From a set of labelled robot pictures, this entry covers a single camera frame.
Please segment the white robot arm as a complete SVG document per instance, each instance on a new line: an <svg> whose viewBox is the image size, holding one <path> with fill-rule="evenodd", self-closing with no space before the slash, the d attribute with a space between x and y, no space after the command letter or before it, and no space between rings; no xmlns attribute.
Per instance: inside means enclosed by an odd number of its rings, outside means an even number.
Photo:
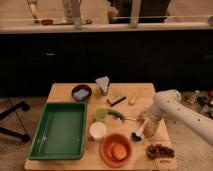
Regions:
<svg viewBox="0 0 213 171"><path fill-rule="evenodd" d="M145 112L148 123L144 128L147 137L153 136L165 114L181 121L192 131L213 146L213 120L183 106L181 95L177 90L157 92L153 96L153 103Z"/></svg>

